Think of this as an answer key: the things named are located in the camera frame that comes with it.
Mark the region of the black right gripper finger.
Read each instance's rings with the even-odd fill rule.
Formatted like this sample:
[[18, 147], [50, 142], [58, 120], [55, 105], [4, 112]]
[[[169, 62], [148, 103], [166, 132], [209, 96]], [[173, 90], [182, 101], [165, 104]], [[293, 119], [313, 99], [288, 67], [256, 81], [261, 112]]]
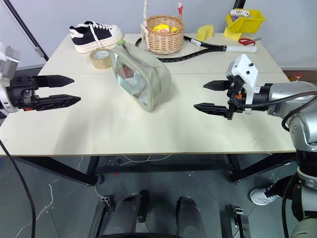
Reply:
[[222, 116], [227, 118], [228, 108], [225, 106], [216, 106], [213, 103], [199, 103], [193, 105], [195, 109], [208, 115]]
[[206, 83], [203, 87], [213, 91], [225, 91], [229, 89], [230, 85], [229, 80], [214, 80]]

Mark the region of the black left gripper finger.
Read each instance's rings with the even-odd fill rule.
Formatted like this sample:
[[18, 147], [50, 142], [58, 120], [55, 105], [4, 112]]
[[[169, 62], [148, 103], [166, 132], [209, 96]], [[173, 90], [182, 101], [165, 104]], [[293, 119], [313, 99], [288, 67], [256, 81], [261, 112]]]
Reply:
[[45, 98], [38, 98], [33, 101], [33, 109], [46, 111], [70, 107], [81, 100], [80, 97], [71, 95], [53, 95]]
[[33, 82], [33, 88], [39, 89], [43, 87], [63, 87], [74, 83], [74, 80], [62, 75], [38, 75], [33, 77]]

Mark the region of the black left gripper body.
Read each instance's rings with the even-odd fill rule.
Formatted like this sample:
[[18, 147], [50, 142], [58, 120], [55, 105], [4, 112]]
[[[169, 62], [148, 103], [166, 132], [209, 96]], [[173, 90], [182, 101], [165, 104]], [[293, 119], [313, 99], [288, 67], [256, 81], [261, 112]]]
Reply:
[[15, 76], [11, 80], [10, 86], [6, 89], [9, 100], [14, 107], [24, 111], [31, 111], [37, 109], [35, 91], [38, 88], [34, 76]]

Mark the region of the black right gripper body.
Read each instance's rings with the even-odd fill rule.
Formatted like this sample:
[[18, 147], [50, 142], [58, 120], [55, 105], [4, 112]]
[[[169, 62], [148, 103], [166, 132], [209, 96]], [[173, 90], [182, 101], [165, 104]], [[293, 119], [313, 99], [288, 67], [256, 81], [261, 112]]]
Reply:
[[226, 113], [226, 118], [232, 120], [234, 113], [242, 113], [245, 107], [240, 106], [244, 104], [246, 100], [245, 89], [243, 88], [245, 82], [239, 76], [226, 75], [228, 82], [228, 105], [229, 108]]

